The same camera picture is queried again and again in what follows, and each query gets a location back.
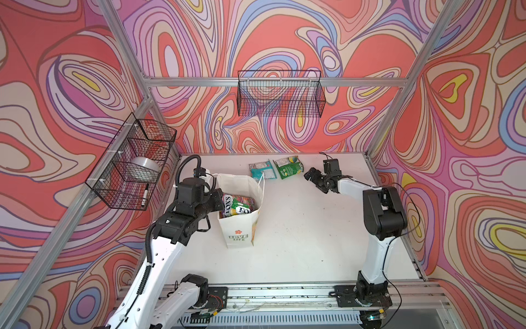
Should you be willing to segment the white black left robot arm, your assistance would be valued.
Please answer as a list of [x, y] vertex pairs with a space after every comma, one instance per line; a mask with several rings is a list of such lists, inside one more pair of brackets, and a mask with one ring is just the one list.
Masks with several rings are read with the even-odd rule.
[[105, 328], [172, 328], [185, 312], [207, 304], [208, 279], [185, 276], [165, 301], [159, 298], [169, 274], [194, 233], [205, 233], [212, 212], [224, 209], [223, 192], [201, 164], [201, 156], [183, 159], [175, 174], [175, 199], [166, 212], [149, 226], [145, 236], [145, 260], [120, 306]]

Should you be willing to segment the teal snack packet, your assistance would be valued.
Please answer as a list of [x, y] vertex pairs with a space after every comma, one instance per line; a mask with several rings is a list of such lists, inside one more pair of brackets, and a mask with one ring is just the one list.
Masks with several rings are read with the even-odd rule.
[[270, 160], [249, 164], [251, 176], [255, 180], [262, 178], [266, 180], [276, 179], [277, 175]]

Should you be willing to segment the yellow green candy packet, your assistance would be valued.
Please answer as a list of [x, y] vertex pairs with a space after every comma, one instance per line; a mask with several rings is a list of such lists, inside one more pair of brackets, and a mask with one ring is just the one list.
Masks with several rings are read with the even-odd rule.
[[256, 209], [256, 203], [253, 198], [250, 197], [239, 197], [233, 196], [235, 198], [235, 207], [237, 215], [246, 215], [252, 213]]

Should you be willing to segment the purple Fox's candy packet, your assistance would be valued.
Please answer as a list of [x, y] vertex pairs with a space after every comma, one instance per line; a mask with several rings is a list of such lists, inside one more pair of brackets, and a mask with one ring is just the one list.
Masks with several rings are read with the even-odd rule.
[[223, 218], [237, 215], [236, 207], [235, 207], [235, 204], [234, 204], [235, 201], [236, 200], [235, 200], [235, 198], [232, 195], [229, 195], [229, 194], [224, 194], [223, 195], [223, 205], [224, 205], [224, 209], [223, 209], [223, 212], [222, 212], [222, 217]]

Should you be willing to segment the dark green snack packet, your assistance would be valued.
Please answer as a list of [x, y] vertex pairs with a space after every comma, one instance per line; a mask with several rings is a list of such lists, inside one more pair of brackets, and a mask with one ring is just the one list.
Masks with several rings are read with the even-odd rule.
[[304, 172], [304, 165], [298, 156], [289, 156], [274, 160], [274, 165], [282, 180]]

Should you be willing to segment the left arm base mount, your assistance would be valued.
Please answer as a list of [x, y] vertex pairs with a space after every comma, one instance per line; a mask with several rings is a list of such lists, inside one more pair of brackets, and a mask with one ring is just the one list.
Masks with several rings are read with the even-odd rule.
[[209, 287], [204, 296], [198, 297], [197, 305], [189, 308], [193, 317], [213, 317], [227, 306], [228, 288]]

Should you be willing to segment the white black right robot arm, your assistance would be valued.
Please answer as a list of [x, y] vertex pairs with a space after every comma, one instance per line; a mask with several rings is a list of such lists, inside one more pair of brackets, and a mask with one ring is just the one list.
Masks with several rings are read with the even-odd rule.
[[390, 304], [386, 266], [392, 244], [408, 226], [400, 195], [392, 186], [373, 186], [344, 175], [335, 158], [324, 160], [323, 168], [324, 171], [310, 168], [304, 178], [324, 194], [331, 191], [361, 201], [364, 226], [369, 233], [366, 260], [350, 294], [363, 307]]

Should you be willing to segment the white paper gift bag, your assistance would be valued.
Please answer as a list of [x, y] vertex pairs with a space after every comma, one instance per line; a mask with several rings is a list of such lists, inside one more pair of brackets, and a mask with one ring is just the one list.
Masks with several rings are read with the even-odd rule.
[[214, 174], [213, 177], [216, 179], [216, 187], [221, 189], [223, 194], [255, 200], [256, 209], [252, 213], [226, 218], [222, 217], [222, 213], [219, 214], [219, 226], [229, 249], [253, 246], [264, 199], [264, 178], [255, 180], [247, 175], [231, 174]]

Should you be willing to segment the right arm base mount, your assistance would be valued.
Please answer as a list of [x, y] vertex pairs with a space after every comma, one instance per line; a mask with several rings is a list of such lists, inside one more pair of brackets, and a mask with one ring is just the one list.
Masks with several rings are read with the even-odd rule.
[[383, 285], [368, 285], [358, 282], [356, 285], [336, 285], [329, 296], [336, 299], [340, 308], [390, 308], [393, 301], [386, 284], [387, 282]]

